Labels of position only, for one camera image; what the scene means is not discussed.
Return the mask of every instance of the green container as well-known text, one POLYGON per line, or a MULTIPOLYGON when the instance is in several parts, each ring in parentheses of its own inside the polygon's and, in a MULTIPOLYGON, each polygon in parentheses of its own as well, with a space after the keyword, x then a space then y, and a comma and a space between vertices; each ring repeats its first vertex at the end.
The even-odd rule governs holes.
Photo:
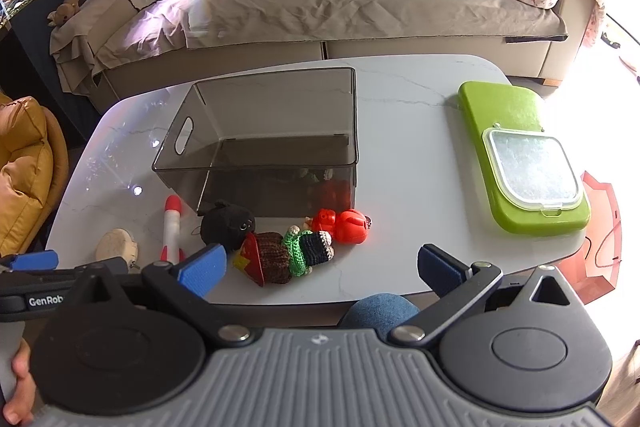
POLYGON ((561 143, 544 132, 544 101, 489 82, 465 82, 458 96, 498 225, 538 236, 585 228, 589 201, 561 143))

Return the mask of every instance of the finger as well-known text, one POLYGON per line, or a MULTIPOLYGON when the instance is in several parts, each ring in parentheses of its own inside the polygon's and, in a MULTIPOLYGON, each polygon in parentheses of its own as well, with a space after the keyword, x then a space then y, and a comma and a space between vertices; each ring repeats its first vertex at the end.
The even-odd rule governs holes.
POLYGON ((20 378, 27 378, 29 374, 29 357, 31 356, 31 347, 22 339, 20 341, 20 347, 15 354, 14 361, 12 362, 12 369, 15 376, 20 378))
POLYGON ((4 406, 4 417, 12 425, 17 425, 31 414, 35 399, 36 384, 27 374, 27 377, 18 379, 14 397, 4 406))

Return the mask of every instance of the yellow chair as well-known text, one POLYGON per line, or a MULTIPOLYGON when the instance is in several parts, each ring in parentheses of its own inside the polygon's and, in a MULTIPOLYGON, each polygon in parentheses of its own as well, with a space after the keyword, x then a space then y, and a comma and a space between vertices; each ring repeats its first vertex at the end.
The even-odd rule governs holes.
POLYGON ((51 111, 30 96, 0 93, 0 256, 29 248, 68 174, 65 137, 51 111))

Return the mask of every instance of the tabletop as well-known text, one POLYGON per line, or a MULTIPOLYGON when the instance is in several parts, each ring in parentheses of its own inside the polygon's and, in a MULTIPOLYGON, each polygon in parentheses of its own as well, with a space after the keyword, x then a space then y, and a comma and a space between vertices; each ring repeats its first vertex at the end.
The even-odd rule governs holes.
MULTIPOLYGON (((286 285, 260 288, 229 264, 209 301, 288 305, 353 301, 382 292, 423 293, 429 288, 418 277, 416 259, 424 243, 467 264, 489 261, 505 273, 578 250, 584 231, 556 237, 513 235, 491 216, 456 94, 468 80, 507 84, 496 66, 469 55, 395 55, 288 64, 252 73, 345 66, 356 74, 355 206, 372 219, 369 238, 362 245, 338 245, 331 262, 286 285)), ((122 100, 103 116, 71 176, 47 243, 58 252, 61 268, 93 261, 98 241, 114 228, 127 230, 137 242, 140 266, 158 260, 164 201, 172 191, 151 164, 190 86, 122 100)), ((185 208, 180 245, 187 254, 203 246, 199 224, 200 218, 185 208)), ((282 233, 293 224, 258 218, 257 232, 282 233)))

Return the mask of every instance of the triangular hole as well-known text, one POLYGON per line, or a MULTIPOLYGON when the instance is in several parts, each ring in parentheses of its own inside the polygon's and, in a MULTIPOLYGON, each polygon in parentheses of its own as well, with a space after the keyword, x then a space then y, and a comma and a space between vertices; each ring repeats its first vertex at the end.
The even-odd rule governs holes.
POLYGON ((544 302, 546 304, 556 304, 559 306, 569 305, 569 299, 554 277, 544 277, 540 281, 538 289, 536 289, 536 293, 531 300, 533 302, 544 302))

